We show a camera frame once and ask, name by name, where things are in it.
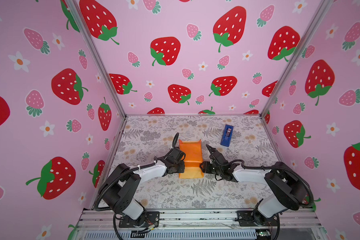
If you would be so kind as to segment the right aluminium corner post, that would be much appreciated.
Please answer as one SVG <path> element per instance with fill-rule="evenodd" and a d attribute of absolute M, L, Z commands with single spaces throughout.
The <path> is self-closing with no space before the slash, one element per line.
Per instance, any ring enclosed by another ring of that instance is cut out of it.
<path fill-rule="evenodd" d="M 289 60 L 288 64 L 286 65 L 285 69 L 283 70 L 272 94 L 269 100 L 267 101 L 267 104 L 265 105 L 262 113 L 260 114 L 261 120 L 265 120 L 265 116 L 267 112 L 271 109 L 271 106 L 273 105 L 273 102 L 275 101 L 276 97 L 280 93 L 280 91 L 283 89 L 285 82 L 288 80 L 289 76 L 291 75 L 292 71 L 294 70 L 295 64 L 300 60 L 301 54 L 303 53 L 303 50 L 305 49 L 306 45 L 310 42 L 312 37 L 315 35 L 315 32 L 317 31 L 318 27 L 320 26 L 320 23 L 325 18 L 327 12 L 331 8 L 331 5 L 333 4 L 333 1 L 330 0 L 323 0 L 318 5 L 317 10 L 315 11 L 315 14 L 313 15 L 310 23 L 308 24 L 303 36 L 301 37 L 301 40 L 294 51 L 291 59 Z"/>

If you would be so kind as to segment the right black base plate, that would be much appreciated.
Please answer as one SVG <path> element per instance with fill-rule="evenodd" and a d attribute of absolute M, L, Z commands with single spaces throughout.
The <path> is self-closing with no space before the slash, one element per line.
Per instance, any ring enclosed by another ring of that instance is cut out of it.
<path fill-rule="evenodd" d="M 276 215 L 266 218 L 259 212 L 237 211 L 235 222 L 241 227 L 276 227 L 280 221 Z"/>

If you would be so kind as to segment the aluminium front frame rail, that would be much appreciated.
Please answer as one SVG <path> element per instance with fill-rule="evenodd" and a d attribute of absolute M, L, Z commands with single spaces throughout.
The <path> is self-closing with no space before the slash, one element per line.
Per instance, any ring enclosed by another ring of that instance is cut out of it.
<path fill-rule="evenodd" d="M 258 226 L 250 209 L 149 209 L 141 227 L 111 211 L 84 211 L 72 240 L 328 240 L 312 209 L 286 211 Z"/>

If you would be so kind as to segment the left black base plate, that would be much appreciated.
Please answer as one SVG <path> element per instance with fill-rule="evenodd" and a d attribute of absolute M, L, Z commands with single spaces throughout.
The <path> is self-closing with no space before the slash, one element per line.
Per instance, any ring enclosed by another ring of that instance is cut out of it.
<path fill-rule="evenodd" d="M 144 211 L 140 217 L 133 220 L 129 216 L 122 216 L 119 220 L 119 228 L 148 228 L 157 226 L 160 220 L 160 212 Z"/>

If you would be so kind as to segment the aluminium corner post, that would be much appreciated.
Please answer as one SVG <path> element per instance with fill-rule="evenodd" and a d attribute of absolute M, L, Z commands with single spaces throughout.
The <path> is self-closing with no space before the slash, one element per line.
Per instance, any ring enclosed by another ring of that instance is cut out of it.
<path fill-rule="evenodd" d="M 305 49 L 306 45 L 310 42 L 312 37 L 315 35 L 315 32 L 317 31 L 318 27 L 320 26 L 320 23 L 325 18 L 327 12 L 331 8 L 331 5 L 333 4 L 333 1 L 330 0 L 323 0 L 318 5 L 317 10 L 315 11 L 315 14 L 313 15 L 310 23 L 308 24 L 303 36 L 301 37 L 301 40 L 294 51 L 291 59 L 289 60 L 288 64 L 286 65 L 285 69 L 283 70 L 272 94 L 269 100 L 267 101 L 267 104 L 265 105 L 262 113 L 260 114 L 261 120 L 265 120 L 265 116 L 267 112 L 271 109 L 271 106 L 273 105 L 273 102 L 275 101 L 276 97 L 280 93 L 280 91 L 283 89 L 285 82 L 288 80 L 289 76 L 291 75 L 292 71 L 294 70 L 295 64 L 300 60 L 301 54 L 303 53 L 303 50 Z"/>
<path fill-rule="evenodd" d="M 103 79 L 103 82 L 104 82 L 107 90 L 109 91 L 111 98 L 121 115 L 121 118 L 123 120 L 125 120 L 127 118 L 127 114 L 125 113 L 125 111 L 122 107 L 122 104 L 118 98 L 118 94 L 116 93 L 116 90 L 111 81 L 111 78 L 109 77 L 109 74 L 104 66 L 101 56 L 99 55 L 99 52 L 94 44 L 92 35 L 90 34 L 90 32 L 87 28 L 87 25 L 85 23 L 85 20 L 83 18 L 83 15 L 80 12 L 79 4 L 77 3 L 77 1 L 72 1 L 72 0 L 68 0 L 67 4 L 70 8 L 71 14 L 72 14 L 78 28 L 80 29 L 80 32 L 81 32 L 83 39 L 91 53 L 91 56 L 96 64 L 96 67 L 99 70 L 99 73 Z"/>

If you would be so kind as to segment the left aluminium corner post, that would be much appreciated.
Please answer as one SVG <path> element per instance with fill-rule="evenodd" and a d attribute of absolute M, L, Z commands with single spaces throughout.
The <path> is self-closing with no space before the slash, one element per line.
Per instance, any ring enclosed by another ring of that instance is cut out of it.
<path fill-rule="evenodd" d="M 83 18 L 83 15 L 80 12 L 79 4 L 77 3 L 77 1 L 72 1 L 72 0 L 68 0 L 67 4 L 70 8 L 71 14 L 72 14 L 78 28 L 80 29 L 80 32 L 81 32 L 83 39 L 91 53 L 91 56 L 96 64 L 96 67 L 99 70 L 99 73 L 103 79 L 103 82 L 104 82 L 107 90 L 109 91 L 111 98 L 121 115 L 121 118 L 123 120 L 125 120 L 127 118 L 127 114 L 125 113 L 125 111 L 122 107 L 122 104 L 118 98 L 118 94 L 116 93 L 116 90 L 111 81 L 111 78 L 109 77 L 109 74 L 104 66 L 101 56 L 99 55 L 99 52 L 94 44 L 92 35 L 90 34 L 90 32 L 87 28 L 87 25 L 85 23 L 85 20 Z"/>

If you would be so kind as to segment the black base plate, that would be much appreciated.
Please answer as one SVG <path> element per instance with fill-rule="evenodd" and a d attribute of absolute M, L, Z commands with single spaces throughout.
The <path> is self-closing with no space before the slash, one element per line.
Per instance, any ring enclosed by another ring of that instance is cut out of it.
<path fill-rule="evenodd" d="M 237 211 L 235 222 L 241 227 L 276 227 L 280 221 L 276 215 L 266 218 L 259 212 Z"/>
<path fill-rule="evenodd" d="M 122 216 L 119 220 L 119 228 L 148 228 L 157 226 L 160 220 L 160 212 L 144 211 L 140 217 L 133 220 L 129 216 Z"/>

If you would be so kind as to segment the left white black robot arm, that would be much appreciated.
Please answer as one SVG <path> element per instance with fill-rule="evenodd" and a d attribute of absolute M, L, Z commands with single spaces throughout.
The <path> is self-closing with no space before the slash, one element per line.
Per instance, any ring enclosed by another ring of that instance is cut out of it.
<path fill-rule="evenodd" d="M 124 214 L 132 220 L 143 220 L 145 208 L 134 199 L 140 184 L 151 179 L 170 174 L 185 172 L 186 154 L 178 147 L 172 148 L 163 157 L 154 157 L 150 164 L 128 167 L 120 164 L 100 187 L 94 203 L 94 210 L 101 212 L 111 210 L 115 214 Z"/>

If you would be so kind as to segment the blue tape dispenser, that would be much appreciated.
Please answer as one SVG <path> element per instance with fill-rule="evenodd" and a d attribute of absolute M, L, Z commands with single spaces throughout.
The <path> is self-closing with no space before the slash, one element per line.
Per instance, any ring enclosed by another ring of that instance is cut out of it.
<path fill-rule="evenodd" d="M 225 125 L 223 136 L 221 139 L 221 145 L 225 147 L 229 147 L 233 135 L 234 127 L 230 125 Z"/>

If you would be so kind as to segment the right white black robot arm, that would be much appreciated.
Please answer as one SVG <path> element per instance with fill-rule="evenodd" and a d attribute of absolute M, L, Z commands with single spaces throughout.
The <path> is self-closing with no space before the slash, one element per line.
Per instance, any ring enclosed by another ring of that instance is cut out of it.
<path fill-rule="evenodd" d="M 297 211 L 302 207 L 311 207 L 304 203 L 306 197 L 312 200 L 313 193 L 306 180 L 283 162 L 272 166 L 246 166 L 243 160 L 228 162 L 216 148 L 206 145 L 210 160 L 200 164 L 205 174 L 220 177 L 217 181 L 234 183 L 252 182 L 267 185 L 272 194 L 260 200 L 245 220 L 263 226 L 268 220 L 277 217 L 286 210 Z"/>

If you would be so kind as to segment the orange yellow wrapping paper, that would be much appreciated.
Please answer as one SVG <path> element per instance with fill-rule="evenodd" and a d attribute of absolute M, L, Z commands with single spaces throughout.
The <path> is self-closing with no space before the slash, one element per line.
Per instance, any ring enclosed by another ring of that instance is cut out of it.
<path fill-rule="evenodd" d="M 185 142 L 179 140 L 179 148 L 186 154 L 184 159 L 185 171 L 179 174 L 180 179 L 201 179 L 204 177 L 204 173 L 200 168 L 200 164 L 203 163 L 202 156 L 202 141 L 197 142 Z"/>

